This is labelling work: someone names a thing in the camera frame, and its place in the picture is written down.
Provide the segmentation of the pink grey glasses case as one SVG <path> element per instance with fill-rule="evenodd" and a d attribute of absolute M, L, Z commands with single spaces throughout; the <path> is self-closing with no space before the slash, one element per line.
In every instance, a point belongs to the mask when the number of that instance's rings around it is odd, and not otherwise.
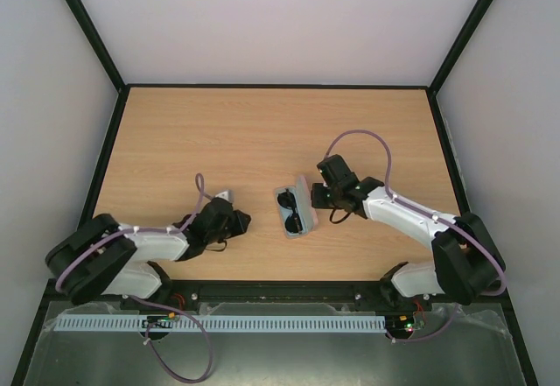
<path fill-rule="evenodd" d="M 297 176 L 292 185 L 276 188 L 274 198 L 288 239 L 309 235 L 318 227 L 319 219 L 312 207 L 311 188 L 305 175 Z"/>

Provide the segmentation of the black sunglasses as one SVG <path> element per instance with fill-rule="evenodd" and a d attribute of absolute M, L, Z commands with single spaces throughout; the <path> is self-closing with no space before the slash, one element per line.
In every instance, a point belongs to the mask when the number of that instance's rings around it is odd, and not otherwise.
<path fill-rule="evenodd" d="M 284 208 L 289 212 L 289 215 L 284 221 L 286 231 L 293 235 L 302 234 L 303 223 L 298 213 L 298 205 L 294 193 L 289 189 L 285 189 L 283 192 L 278 194 L 276 201 L 281 208 Z"/>

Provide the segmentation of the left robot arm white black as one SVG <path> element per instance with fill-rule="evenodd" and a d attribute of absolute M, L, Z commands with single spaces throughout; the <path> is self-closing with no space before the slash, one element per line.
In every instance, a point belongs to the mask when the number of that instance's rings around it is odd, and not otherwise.
<path fill-rule="evenodd" d="M 154 298 L 170 279 L 159 261 L 184 262 L 212 244 L 244 235 L 251 216 L 223 198 L 164 228 L 118 223 L 111 214 L 86 222 L 45 257 L 55 289 L 82 305 L 103 295 Z"/>

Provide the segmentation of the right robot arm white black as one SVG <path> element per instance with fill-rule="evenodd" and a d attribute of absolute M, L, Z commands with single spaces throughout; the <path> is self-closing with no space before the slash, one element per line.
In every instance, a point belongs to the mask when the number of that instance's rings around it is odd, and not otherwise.
<path fill-rule="evenodd" d="M 317 168 L 323 180 L 311 188 L 314 208 L 386 224 L 431 252 L 430 261 L 399 263 L 381 278 L 387 306 L 398 309 L 412 298 L 435 295 L 469 305 L 480 295 L 503 293 L 503 285 L 491 286 L 503 283 L 506 265 L 478 215 L 440 213 L 393 193 L 378 179 L 358 179 L 340 155 L 324 158 Z"/>

